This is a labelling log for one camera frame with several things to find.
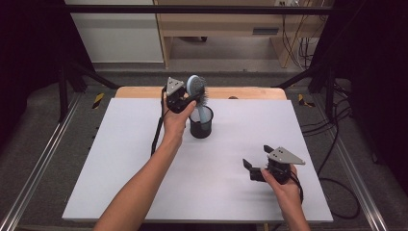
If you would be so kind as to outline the person's left hand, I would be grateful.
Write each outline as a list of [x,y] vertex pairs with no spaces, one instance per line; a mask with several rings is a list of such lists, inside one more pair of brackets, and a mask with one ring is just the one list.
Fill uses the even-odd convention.
[[165,137],[172,138],[176,141],[181,141],[186,128],[186,121],[193,112],[196,102],[192,101],[181,113],[176,114],[172,112],[167,104],[164,103],[164,126]]

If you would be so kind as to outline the wooden office desk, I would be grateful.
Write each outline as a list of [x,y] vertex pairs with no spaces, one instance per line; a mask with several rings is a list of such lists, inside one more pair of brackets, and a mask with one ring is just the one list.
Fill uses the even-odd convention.
[[[276,7],[275,0],[153,0],[159,5]],[[299,0],[301,7],[315,7],[320,0]],[[318,38],[325,19],[318,15],[159,13],[161,36],[265,37],[272,42],[279,63],[286,68],[299,48],[301,38]],[[253,28],[279,28],[275,36],[254,36]]]

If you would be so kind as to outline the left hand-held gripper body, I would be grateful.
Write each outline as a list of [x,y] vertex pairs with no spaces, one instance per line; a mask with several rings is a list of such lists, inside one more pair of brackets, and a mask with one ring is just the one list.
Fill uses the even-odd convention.
[[176,114],[183,112],[192,102],[192,98],[187,95],[187,88],[183,81],[168,77],[165,92],[166,105]]

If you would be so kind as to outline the aluminium floor rail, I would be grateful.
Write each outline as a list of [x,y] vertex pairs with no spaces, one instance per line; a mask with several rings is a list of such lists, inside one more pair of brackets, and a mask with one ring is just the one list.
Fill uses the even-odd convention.
[[44,172],[52,160],[54,153],[59,147],[59,144],[64,137],[64,133],[78,108],[81,98],[82,93],[73,94],[73,97],[68,104],[66,116],[57,124],[51,138],[41,152],[36,165],[31,171],[18,197],[4,219],[0,222],[0,231],[14,231],[16,228],[35,193]]
[[366,220],[372,231],[389,231],[388,226],[378,210],[367,185],[365,184],[360,172],[352,162],[351,156],[345,148],[341,138],[337,138],[336,147],[338,156],[344,168],[344,172],[354,190],[357,199],[365,214]]

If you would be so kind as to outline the light blue hair brush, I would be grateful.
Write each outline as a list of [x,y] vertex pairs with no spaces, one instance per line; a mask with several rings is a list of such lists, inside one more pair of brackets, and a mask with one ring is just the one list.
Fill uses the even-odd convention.
[[197,98],[196,109],[198,110],[200,122],[202,124],[208,121],[208,116],[204,112],[204,106],[207,102],[205,87],[206,87],[205,79],[198,75],[192,75],[188,79],[187,93],[189,96],[196,96]]

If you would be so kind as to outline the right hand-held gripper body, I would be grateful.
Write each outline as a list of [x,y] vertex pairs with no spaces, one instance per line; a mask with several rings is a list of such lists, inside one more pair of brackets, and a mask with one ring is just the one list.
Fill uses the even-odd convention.
[[302,159],[284,147],[278,147],[271,153],[267,153],[267,157],[267,170],[281,185],[284,185],[289,181],[291,176],[291,165],[305,165],[305,162]]

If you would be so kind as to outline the person's right hand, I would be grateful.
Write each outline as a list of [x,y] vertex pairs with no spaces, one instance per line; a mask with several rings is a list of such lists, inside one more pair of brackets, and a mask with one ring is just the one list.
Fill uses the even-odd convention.
[[293,213],[295,210],[302,210],[299,187],[294,180],[281,185],[265,168],[261,169],[261,173],[275,192],[278,204],[283,212]]

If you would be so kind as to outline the black horizontal frame bar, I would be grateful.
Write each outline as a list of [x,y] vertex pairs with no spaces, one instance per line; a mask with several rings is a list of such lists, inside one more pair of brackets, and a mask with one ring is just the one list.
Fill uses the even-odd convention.
[[255,6],[192,6],[192,5],[65,5],[70,13],[207,13],[207,14],[306,14],[343,13],[334,7],[255,7]]

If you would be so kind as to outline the yellow black floor tape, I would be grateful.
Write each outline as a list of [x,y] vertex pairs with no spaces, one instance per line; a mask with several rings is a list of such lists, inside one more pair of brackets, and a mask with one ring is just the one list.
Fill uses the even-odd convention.
[[98,94],[96,95],[96,97],[95,97],[95,99],[94,99],[94,102],[93,102],[93,104],[92,104],[92,108],[93,108],[93,109],[97,109],[97,108],[99,107],[99,105],[100,105],[100,103],[101,103],[101,101],[102,101],[104,95],[105,95],[104,93],[98,93]]
[[305,106],[305,107],[310,107],[310,108],[316,107],[316,104],[315,104],[315,103],[313,103],[313,102],[306,102],[305,99],[304,99],[303,94],[299,94],[299,95],[298,95],[298,104],[299,104],[300,106]]

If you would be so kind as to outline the white partition panel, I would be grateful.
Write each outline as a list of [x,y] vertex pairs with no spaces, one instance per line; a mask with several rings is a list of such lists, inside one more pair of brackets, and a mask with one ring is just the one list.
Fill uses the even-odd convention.
[[162,63],[154,13],[73,13],[93,63]]

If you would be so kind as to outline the black metal stand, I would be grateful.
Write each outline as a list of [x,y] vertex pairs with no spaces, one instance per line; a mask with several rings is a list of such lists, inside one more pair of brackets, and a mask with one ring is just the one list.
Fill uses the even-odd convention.
[[70,84],[75,92],[84,92],[88,87],[83,80],[84,76],[90,77],[94,81],[109,89],[118,90],[120,88],[120,85],[105,79],[101,75],[97,74],[94,70],[88,69],[78,63],[63,64],[58,71],[60,95],[59,122],[62,122],[68,114],[67,84]]
[[284,90],[291,85],[311,77],[312,80],[308,86],[310,93],[318,93],[325,88],[325,106],[324,112],[330,121],[334,120],[334,85],[335,85],[335,71],[330,66],[323,64],[315,64],[312,67],[298,73],[291,79],[278,84],[277,88]]

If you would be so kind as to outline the black curtain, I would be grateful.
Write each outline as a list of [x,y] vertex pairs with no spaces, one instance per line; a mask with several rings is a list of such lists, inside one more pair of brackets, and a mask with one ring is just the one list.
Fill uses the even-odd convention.
[[64,0],[0,0],[0,146],[12,136],[28,96],[58,81],[51,35],[67,57],[93,69],[71,14],[50,8],[64,4]]
[[351,105],[375,154],[408,194],[408,0],[334,0],[314,61],[351,82]]

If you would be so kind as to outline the black mesh pen holder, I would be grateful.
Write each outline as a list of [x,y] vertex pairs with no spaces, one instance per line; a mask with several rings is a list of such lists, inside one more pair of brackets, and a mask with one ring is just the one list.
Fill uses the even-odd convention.
[[189,116],[190,132],[197,139],[205,139],[212,133],[214,112],[208,106],[195,109]]

